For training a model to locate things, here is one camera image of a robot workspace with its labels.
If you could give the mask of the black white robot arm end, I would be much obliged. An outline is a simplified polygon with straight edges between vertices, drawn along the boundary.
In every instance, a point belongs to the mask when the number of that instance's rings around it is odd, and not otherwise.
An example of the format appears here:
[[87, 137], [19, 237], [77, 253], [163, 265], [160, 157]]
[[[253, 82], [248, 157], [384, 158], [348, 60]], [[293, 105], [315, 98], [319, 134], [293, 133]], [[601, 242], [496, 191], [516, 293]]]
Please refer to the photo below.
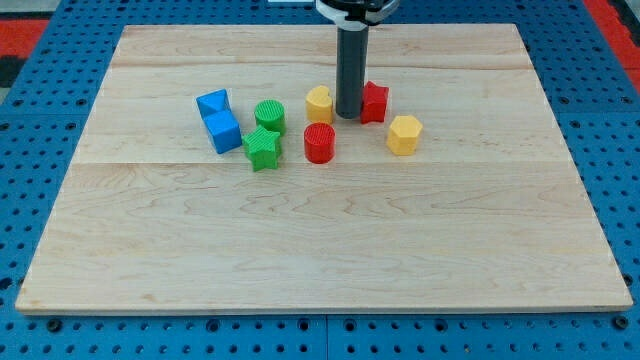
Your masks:
[[316, 0], [315, 9], [345, 31], [377, 26], [393, 14], [400, 0]]

